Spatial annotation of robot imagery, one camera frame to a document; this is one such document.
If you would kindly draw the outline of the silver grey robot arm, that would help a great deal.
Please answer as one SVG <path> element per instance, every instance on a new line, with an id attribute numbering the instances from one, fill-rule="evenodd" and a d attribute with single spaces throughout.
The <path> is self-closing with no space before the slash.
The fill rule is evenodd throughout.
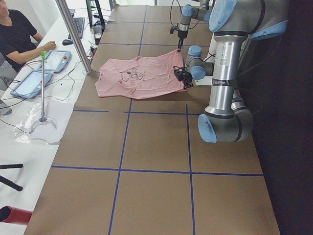
<path id="1" fill-rule="evenodd" d="M 205 142 L 245 140 L 253 129 L 251 111 L 245 106 L 237 87 L 237 72 L 242 43 L 282 35 L 288 24 L 287 0 L 218 0 L 213 6 L 202 0 L 200 7 L 186 5 L 180 22 L 171 28 L 177 31 L 178 46 L 187 37 L 192 19 L 208 22 L 217 43 L 215 61 L 201 58 L 202 49 L 191 46 L 185 65 L 174 70 L 184 88 L 193 80 L 211 76 L 209 105 L 198 118 L 198 129 Z"/>
<path id="2" fill-rule="evenodd" d="M 178 32 L 178 52 L 181 51 L 184 39 L 187 38 L 190 23 L 192 19 L 209 22 L 212 6 L 209 0 L 200 0 L 199 8 L 193 7 L 189 4 L 185 5 L 181 11 L 180 22 L 177 26 L 173 26 L 171 32 L 175 30 Z"/>

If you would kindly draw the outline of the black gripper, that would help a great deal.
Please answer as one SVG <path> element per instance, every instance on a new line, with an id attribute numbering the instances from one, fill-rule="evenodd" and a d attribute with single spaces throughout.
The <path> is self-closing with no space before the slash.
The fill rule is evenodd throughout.
<path id="1" fill-rule="evenodd" d="M 187 38 L 188 35 L 188 31 L 183 31 L 183 30 L 178 30 L 178 38 L 179 38 L 179 42 L 178 42 L 178 52 L 181 52 L 182 46 L 183 46 L 183 41 L 185 38 Z"/>
<path id="2" fill-rule="evenodd" d="M 188 88 L 191 88 L 191 87 L 193 87 L 194 85 L 193 85 L 193 83 L 192 83 L 192 80 L 193 80 L 193 78 L 192 78 L 192 75 L 191 75 L 191 73 L 189 73 L 189 72 L 186 72 L 186 71 L 183 71 L 182 73 L 181 73 L 181 81 L 183 82 L 183 88 L 184 89 L 188 89 Z"/>

